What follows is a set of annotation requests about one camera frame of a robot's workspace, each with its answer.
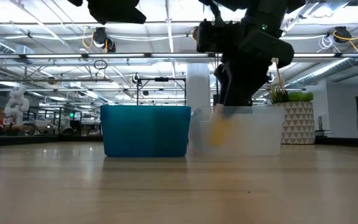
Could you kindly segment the slim orange pill bottle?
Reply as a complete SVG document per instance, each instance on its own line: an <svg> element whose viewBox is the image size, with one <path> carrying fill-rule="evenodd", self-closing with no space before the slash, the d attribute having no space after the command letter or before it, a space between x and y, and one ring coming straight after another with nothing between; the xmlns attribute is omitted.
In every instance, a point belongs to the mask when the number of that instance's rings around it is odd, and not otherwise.
<svg viewBox="0 0 358 224"><path fill-rule="evenodd" d="M221 146L230 129L230 118L232 113L222 104L213 106L211 126L209 132L209 144L213 147Z"/></svg>

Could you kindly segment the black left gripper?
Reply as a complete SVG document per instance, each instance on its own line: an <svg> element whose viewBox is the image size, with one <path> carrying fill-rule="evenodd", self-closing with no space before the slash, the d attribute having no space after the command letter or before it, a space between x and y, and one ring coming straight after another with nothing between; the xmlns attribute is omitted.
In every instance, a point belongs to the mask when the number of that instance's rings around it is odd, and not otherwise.
<svg viewBox="0 0 358 224"><path fill-rule="evenodd" d="M100 24L123 22L144 24L146 16L136 6L140 0L87 0L89 13Z"/></svg>

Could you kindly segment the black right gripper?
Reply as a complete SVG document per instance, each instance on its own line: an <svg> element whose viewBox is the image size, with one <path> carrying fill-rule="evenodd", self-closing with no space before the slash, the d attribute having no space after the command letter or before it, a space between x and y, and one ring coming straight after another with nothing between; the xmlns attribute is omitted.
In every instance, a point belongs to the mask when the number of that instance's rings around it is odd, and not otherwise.
<svg viewBox="0 0 358 224"><path fill-rule="evenodd" d="M289 65L293 60L294 50L291 44L280 39L280 26L280 21L262 21L256 18L243 18L240 22L229 25L230 33L223 57L265 61L277 58L279 67ZM252 95L267 82L268 69L268 64L227 62L218 65L214 71L221 86L218 103L224 106L251 106ZM225 72L228 77L227 89Z"/></svg>

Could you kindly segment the blue plastic bin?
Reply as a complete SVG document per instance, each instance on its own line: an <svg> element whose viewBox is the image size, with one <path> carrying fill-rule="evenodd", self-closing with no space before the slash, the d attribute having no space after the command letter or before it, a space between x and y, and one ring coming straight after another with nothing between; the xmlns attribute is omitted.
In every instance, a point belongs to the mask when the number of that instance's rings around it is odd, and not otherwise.
<svg viewBox="0 0 358 224"><path fill-rule="evenodd" d="M100 110L106 156L185 156L189 106L102 105Z"/></svg>

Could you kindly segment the potted succulent in patterned pot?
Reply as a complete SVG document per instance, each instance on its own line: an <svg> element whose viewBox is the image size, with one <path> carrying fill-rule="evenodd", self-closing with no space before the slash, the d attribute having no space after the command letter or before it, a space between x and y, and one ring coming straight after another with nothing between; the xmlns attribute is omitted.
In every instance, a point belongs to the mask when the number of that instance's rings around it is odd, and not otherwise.
<svg viewBox="0 0 358 224"><path fill-rule="evenodd" d="M272 105L285 110L281 144L314 144L313 100L312 92L287 91L282 86L270 86Z"/></svg>

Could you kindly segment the clear plastic bin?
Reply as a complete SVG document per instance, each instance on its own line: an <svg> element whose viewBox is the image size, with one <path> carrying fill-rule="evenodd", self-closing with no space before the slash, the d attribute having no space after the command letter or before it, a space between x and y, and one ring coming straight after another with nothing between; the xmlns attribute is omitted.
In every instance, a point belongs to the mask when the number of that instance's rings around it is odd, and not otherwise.
<svg viewBox="0 0 358 224"><path fill-rule="evenodd" d="M227 107L232 113L230 129L219 147L209 144L213 107L191 114L189 150L213 157L277 156L280 153L285 110L281 107Z"/></svg>

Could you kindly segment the long ceiling light bar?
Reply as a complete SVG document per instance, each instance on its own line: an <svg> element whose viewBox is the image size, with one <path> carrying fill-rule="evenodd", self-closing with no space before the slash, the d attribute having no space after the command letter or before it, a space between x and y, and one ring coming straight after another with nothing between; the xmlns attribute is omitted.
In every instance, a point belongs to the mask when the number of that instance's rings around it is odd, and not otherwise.
<svg viewBox="0 0 358 224"><path fill-rule="evenodd" d="M213 53L129 53L129 54L0 54L0 59L78 59L78 58L215 58L222 54ZM295 53L298 58L358 58L358 53Z"/></svg>

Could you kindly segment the black aluminium table frame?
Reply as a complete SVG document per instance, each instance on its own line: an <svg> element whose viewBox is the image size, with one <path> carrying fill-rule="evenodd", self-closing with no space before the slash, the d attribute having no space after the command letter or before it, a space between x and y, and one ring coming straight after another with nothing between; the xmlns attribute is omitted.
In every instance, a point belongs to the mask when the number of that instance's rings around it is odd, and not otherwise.
<svg viewBox="0 0 358 224"><path fill-rule="evenodd" d="M102 142L102 136L3 136L0 146L42 144L53 142ZM358 138L316 138L315 144L358 147Z"/></svg>

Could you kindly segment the white pillar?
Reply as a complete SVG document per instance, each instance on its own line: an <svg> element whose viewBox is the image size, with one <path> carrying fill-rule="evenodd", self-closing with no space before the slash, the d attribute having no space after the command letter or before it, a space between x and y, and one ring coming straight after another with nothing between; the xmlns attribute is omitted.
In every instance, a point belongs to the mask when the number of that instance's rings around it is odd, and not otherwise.
<svg viewBox="0 0 358 224"><path fill-rule="evenodd" d="M189 63L186 71L187 105L194 111L210 105L209 68L207 63Z"/></svg>

